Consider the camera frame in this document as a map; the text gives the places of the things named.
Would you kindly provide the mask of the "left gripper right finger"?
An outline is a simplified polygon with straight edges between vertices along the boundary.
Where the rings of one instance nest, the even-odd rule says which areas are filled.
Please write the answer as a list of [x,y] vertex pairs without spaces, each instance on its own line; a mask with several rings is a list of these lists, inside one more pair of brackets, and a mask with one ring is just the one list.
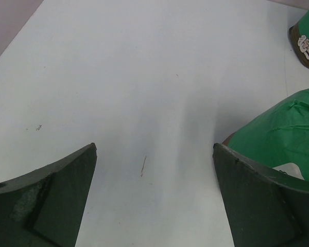
[[213,163],[235,246],[309,246],[309,182],[219,143]]

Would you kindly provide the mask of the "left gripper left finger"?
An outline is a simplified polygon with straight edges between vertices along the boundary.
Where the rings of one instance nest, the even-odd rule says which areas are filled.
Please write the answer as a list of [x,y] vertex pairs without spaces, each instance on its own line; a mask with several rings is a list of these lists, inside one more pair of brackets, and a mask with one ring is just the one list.
[[0,183],[0,246],[75,246],[97,162],[91,143]]

